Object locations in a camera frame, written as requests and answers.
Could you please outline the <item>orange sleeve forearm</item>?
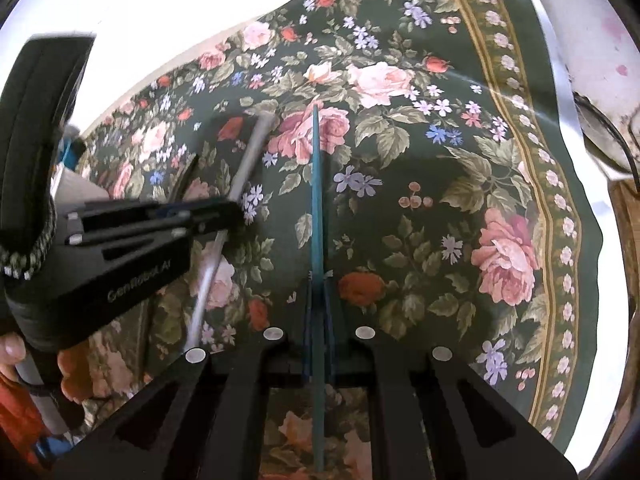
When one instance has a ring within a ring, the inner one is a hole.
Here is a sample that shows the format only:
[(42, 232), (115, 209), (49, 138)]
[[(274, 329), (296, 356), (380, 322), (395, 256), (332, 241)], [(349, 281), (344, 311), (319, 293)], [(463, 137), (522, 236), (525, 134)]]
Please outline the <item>orange sleeve forearm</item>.
[(47, 428), (28, 391), (1, 375), (1, 478), (47, 479), (34, 446)]

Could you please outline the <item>person's left hand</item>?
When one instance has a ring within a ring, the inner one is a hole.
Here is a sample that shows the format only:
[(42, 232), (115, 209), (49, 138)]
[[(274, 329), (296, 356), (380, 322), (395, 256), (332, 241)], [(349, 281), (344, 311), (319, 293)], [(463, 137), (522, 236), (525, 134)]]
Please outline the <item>person's left hand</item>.
[[(1, 374), (12, 382), (18, 382), (16, 366), (26, 359), (24, 340), (16, 333), (1, 336)], [(62, 374), (61, 390), (70, 401), (81, 404), (93, 395), (93, 382), (88, 355), (89, 341), (58, 352), (58, 369)]]

